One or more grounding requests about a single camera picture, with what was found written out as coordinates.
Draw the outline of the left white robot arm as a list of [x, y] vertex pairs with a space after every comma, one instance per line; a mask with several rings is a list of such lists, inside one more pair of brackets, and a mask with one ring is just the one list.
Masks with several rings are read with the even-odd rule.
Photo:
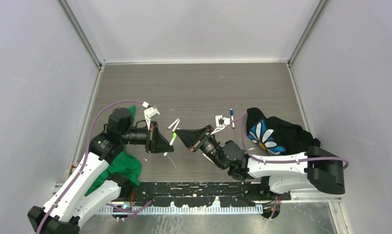
[[75, 171], [61, 188], [42, 206], [33, 206], [27, 216], [37, 234], [78, 234], [84, 224], [107, 203], [126, 201], [132, 182], [120, 173], [105, 179], [99, 188], [87, 193], [94, 181], [114, 162], [125, 145], [144, 145], [147, 153], [173, 152], [174, 148], [160, 134], [151, 118], [159, 111], [143, 103], [145, 127], [133, 125], [128, 108], [116, 108], [103, 131], [90, 139], [87, 151]]

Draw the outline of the blue capped white pen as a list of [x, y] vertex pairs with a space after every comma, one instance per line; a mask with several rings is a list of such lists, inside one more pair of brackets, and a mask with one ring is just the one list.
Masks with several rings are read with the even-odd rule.
[[233, 109], [230, 109], [230, 123], [231, 123], [232, 129], [235, 129], [234, 111], [233, 111]]

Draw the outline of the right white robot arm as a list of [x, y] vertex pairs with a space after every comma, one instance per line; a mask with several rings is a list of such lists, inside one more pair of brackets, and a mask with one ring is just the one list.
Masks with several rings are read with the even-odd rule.
[[332, 195], [345, 194], [344, 169], [348, 162], [320, 147], [286, 156], [249, 156], [234, 141], [221, 146], [210, 125], [197, 130], [176, 130], [177, 137], [191, 152], [202, 155], [233, 179], [259, 178], [261, 197], [272, 200], [292, 190], [312, 189]]

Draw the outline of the green white pen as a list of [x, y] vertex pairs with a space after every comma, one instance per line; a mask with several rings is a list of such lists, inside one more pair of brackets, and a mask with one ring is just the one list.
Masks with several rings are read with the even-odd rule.
[[174, 141], [175, 141], [175, 139], [171, 139], [171, 141], [169, 142], [169, 145], [173, 146]]

